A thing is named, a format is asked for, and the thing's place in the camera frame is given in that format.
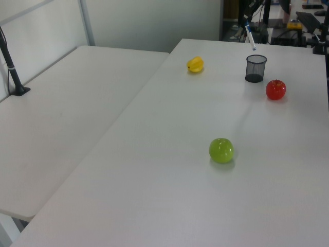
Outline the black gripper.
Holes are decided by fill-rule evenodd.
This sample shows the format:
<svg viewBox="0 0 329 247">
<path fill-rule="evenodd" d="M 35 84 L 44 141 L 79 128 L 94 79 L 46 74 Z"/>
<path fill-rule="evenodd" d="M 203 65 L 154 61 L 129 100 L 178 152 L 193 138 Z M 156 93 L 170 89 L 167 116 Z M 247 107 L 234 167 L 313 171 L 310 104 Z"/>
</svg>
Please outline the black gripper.
<svg viewBox="0 0 329 247">
<path fill-rule="evenodd" d="M 246 10 L 244 11 L 243 14 L 242 23 L 247 23 L 251 21 L 254 16 L 254 13 L 258 10 L 258 8 L 259 8 L 259 0 L 248 1 Z"/>
</svg>

